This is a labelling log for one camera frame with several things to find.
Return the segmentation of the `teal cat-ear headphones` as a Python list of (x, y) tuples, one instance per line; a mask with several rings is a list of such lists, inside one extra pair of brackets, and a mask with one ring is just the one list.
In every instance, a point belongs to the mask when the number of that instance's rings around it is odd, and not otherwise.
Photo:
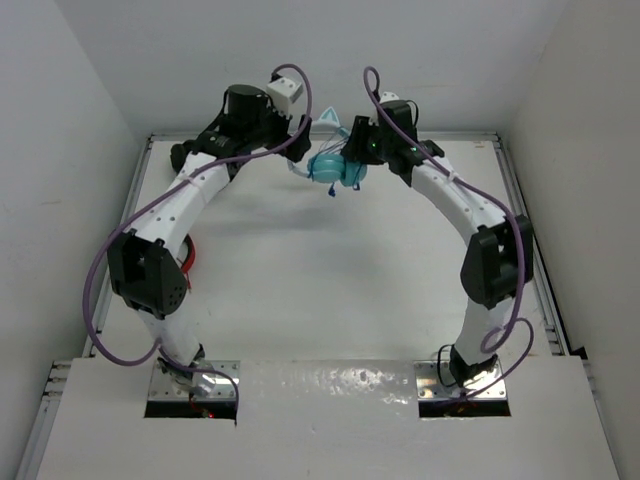
[(330, 136), (307, 161), (306, 168), (302, 169), (297, 164), (287, 161), (290, 172), (315, 183), (327, 184), (328, 195), (336, 196), (336, 184), (354, 191), (361, 189), (361, 183), (367, 175), (367, 166), (346, 162), (341, 150), (351, 133), (344, 127), (334, 107), (328, 107), (316, 120), (312, 121), (312, 127), (326, 128)]

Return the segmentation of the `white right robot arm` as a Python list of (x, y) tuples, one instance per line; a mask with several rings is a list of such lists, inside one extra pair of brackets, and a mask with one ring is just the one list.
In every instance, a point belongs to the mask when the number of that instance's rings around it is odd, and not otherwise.
[(414, 113), (407, 101), (390, 99), (374, 118), (356, 116), (341, 155), (354, 182), (367, 165), (388, 166), (461, 236), (466, 253), (460, 281), (468, 303), (449, 370), (462, 387), (494, 367), (498, 349), (520, 320), (524, 287), (533, 278), (533, 226), (460, 177), (435, 142), (419, 140)]

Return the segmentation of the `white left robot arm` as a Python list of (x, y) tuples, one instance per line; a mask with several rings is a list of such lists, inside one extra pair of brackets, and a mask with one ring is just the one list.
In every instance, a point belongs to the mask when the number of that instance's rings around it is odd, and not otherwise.
[(304, 90), (287, 77), (266, 88), (234, 84), (223, 107), (196, 138), (174, 145), (171, 164), (176, 177), (168, 198), (153, 206), (119, 234), (107, 251), (112, 289), (136, 311), (152, 338), (174, 362), (191, 366), (201, 344), (180, 309), (188, 282), (178, 253), (205, 206), (237, 175), (246, 158), (261, 148), (279, 150), (299, 161), (310, 148), (309, 124), (297, 139), (288, 133), (289, 110)]

